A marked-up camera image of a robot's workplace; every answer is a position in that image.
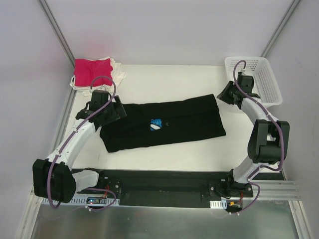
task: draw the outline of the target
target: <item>gray floor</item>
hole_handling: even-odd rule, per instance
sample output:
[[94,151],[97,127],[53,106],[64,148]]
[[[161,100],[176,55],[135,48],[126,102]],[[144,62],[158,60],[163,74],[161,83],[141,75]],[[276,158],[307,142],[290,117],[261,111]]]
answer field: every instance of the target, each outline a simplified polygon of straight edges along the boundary
[[[39,214],[55,218],[75,206]],[[111,207],[97,213],[81,208],[47,221],[38,216],[33,239],[294,239],[298,238],[288,202],[256,202],[240,216],[224,210]]]

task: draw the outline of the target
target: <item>blue logo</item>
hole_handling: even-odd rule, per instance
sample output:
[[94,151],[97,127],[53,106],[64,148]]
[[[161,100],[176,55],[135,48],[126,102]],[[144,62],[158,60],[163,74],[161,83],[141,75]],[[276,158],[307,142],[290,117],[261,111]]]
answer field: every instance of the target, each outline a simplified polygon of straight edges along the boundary
[[160,128],[161,128],[161,119],[151,120],[151,131],[154,131]]

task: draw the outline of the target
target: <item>white table surface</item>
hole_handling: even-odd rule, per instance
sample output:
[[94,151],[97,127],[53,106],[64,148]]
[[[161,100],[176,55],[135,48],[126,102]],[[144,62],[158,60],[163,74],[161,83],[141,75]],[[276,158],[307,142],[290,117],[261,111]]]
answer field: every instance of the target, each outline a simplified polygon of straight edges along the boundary
[[[127,76],[118,87],[123,104],[179,101],[213,93],[226,86],[224,66],[124,65]],[[90,101],[77,92],[67,126]],[[136,148],[108,153],[98,130],[84,145],[73,168],[229,171],[247,156],[253,128],[236,106],[217,100],[227,135],[196,142]]]

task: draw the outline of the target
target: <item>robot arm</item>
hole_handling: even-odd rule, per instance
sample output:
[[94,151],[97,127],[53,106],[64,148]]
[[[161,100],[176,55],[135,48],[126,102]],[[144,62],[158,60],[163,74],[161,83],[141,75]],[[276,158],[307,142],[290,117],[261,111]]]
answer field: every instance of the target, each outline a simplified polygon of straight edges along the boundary
[[[252,76],[238,73],[239,87],[250,97],[261,104],[259,96],[252,93],[254,79]],[[253,179],[265,166],[277,164],[281,160],[281,147],[284,147],[285,157],[287,155],[288,138],[290,126],[286,121],[279,121],[276,117],[272,119],[279,125],[283,133],[284,145],[280,144],[279,133],[275,125],[268,118],[262,108],[250,98],[245,97],[230,81],[223,92],[217,96],[227,104],[236,104],[254,124],[254,128],[248,142],[248,156],[243,162],[232,169],[226,178],[226,186],[221,190],[226,196],[238,195],[249,186],[249,180]]]
[[98,114],[84,122],[89,115],[101,108],[109,100],[106,91],[94,91],[91,101],[86,108],[82,109],[76,116],[76,121],[59,146],[45,160],[37,159],[33,164],[34,193],[37,196],[48,198],[47,179],[49,168],[53,160],[58,156],[51,175],[51,197],[53,200],[68,203],[75,192],[85,188],[96,186],[99,179],[98,172],[94,170],[83,170],[71,173],[73,163],[80,153],[84,144],[89,140],[96,130],[104,125],[126,116],[126,112],[118,96],[115,102],[111,102]]

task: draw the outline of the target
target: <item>folded black cloth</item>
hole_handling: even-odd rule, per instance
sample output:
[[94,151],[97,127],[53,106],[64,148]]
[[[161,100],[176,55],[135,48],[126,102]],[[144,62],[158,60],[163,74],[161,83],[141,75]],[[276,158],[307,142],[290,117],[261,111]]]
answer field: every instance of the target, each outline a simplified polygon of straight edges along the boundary
[[185,101],[123,105],[127,116],[102,127],[108,152],[226,135],[214,95]]

